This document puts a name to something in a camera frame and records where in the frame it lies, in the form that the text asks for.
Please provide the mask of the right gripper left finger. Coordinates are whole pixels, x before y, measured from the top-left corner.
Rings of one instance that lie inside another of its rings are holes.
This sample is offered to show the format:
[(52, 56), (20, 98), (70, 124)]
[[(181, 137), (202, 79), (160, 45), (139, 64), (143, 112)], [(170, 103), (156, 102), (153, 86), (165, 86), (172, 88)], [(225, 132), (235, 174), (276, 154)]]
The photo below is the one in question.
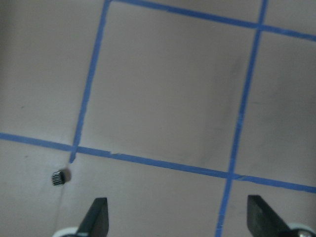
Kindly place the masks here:
[(78, 230), (76, 237), (106, 237), (109, 232), (108, 202), (106, 197), (94, 200)]

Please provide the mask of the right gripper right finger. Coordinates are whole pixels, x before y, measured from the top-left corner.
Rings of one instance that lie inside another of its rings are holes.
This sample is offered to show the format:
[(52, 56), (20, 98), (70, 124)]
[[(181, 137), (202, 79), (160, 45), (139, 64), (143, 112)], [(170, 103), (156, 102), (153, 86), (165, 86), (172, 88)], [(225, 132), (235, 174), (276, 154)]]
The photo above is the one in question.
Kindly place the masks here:
[(247, 227), (253, 237), (314, 237), (302, 224), (286, 223), (259, 195), (247, 197)]

